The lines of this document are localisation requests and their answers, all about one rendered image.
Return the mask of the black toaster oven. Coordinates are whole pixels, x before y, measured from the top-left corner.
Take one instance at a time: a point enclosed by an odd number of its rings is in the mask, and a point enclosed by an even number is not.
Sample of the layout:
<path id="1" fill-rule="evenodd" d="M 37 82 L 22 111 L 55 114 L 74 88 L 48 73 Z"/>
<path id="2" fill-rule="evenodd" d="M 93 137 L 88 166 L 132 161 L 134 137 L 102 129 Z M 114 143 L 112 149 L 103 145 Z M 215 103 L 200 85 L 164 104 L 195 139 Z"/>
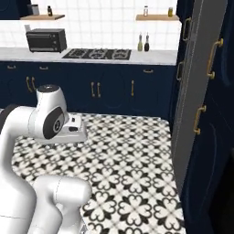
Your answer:
<path id="1" fill-rule="evenodd" d="M 26 32 L 31 52 L 59 52 L 67 48 L 64 28 L 35 28 Z"/>

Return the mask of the black hob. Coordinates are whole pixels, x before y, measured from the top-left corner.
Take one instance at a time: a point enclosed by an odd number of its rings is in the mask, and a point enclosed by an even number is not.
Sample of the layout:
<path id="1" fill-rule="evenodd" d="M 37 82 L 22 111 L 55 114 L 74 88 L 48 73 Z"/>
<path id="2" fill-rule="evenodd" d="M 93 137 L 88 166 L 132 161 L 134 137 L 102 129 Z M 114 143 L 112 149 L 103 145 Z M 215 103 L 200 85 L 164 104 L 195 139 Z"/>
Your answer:
<path id="1" fill-rule="evenodd" d="M 130 49 L 107 48 L 74 48 L 64 56 L 64 59 L 118 59 L 129 60 L 132 51 Z"/>

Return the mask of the navy tall unit grey side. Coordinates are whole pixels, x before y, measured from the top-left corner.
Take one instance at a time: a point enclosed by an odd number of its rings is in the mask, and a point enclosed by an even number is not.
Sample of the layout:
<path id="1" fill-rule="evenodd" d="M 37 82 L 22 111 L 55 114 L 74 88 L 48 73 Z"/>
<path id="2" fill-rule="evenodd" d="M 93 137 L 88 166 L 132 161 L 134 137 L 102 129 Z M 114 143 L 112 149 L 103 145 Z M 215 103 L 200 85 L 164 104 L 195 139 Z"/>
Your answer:
<path id="1" fill-rule="evenodd" d="M 186 234 L 221 234 L 214 199 L 234 151 L 234 0 L 195 0 L 172 136 Z"/>

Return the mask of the navy base cupboard run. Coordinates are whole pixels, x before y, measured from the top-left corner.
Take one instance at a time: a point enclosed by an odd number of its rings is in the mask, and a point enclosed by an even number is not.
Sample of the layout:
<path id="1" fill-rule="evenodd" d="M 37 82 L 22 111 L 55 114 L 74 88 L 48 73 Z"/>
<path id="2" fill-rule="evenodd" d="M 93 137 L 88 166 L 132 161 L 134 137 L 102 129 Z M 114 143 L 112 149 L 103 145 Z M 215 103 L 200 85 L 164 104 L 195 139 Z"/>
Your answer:
<path id="1" fill-rule="evenodd" d="M 34 106 L 36 88 L 59 85 L 69 112 L 155 116 L 167 120 L 175 67 L 71 62 L 0 62 L 0 108 Z"/>

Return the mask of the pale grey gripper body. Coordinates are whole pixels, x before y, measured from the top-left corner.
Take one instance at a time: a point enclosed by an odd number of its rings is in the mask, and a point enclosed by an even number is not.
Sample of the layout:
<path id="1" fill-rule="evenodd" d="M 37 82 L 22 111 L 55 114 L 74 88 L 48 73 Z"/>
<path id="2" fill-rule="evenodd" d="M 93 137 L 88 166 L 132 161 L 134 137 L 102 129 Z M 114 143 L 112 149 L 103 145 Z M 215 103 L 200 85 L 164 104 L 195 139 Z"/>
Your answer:
<path id="1" fill-rule="evenodd" d="M 68 127 L 62 129 L 61 132 L 56 136 L 56 142 L 67 144 L 67 143 L 83 143 L 88 139 L 87 130 L 84 126 Z"/>

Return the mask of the navy tall cupboard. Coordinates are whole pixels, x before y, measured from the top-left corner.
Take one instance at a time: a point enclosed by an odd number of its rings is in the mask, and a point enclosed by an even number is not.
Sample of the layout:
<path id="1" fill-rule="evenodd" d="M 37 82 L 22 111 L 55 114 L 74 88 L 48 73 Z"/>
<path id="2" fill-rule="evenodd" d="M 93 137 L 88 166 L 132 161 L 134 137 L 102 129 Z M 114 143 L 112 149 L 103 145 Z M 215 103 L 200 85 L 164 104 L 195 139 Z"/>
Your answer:
<path id="1" fill-rule="evenodd" d="M 178 0 L 176 15 L 182 23 L 175 64 L 175 75 L 173 80 L 171 109 L 170 109 L 170 128 L 173 128 L 176 117 L 176 105 L 180 89 L 180 80 L 182 79 L 183 66 L 186 56 L 186 44 L 189 38 L 189 31 L 192 22 L 192 14 L 195 0 Z"/>

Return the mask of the light wooden wall shelf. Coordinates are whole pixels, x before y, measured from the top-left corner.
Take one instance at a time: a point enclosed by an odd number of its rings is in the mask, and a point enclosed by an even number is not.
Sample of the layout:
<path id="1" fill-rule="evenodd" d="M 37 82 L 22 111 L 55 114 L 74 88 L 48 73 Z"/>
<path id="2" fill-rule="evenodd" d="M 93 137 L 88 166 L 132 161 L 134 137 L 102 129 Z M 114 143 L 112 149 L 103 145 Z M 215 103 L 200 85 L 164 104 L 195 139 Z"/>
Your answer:
<path id="1" fill-rule="evenodd" d="M 177 15 L 136 15 L 136 21 L 179 21 L 179 17 Z"/>
<path id="2" fill-rule="evenodd" d="M 65 15 L 53 15 L 53 16 L 48 16 L 48 15 L 31 15 L 31 16 L 23 16 L 20 17 L 20 20 L 58 20 L 65 17 Z"/>

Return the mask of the navy wall cupboard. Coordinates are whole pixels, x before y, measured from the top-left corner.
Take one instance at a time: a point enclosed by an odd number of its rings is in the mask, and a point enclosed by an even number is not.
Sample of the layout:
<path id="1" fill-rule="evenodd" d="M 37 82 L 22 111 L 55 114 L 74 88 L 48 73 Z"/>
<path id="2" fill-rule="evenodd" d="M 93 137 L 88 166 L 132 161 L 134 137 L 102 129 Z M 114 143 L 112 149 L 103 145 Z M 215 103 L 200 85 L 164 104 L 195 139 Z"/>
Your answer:
<path id="1" fill-rule="evenodd" d="M 19 20 L 28 15 L 31 0 L 0 0 L 0 20 Z"/>

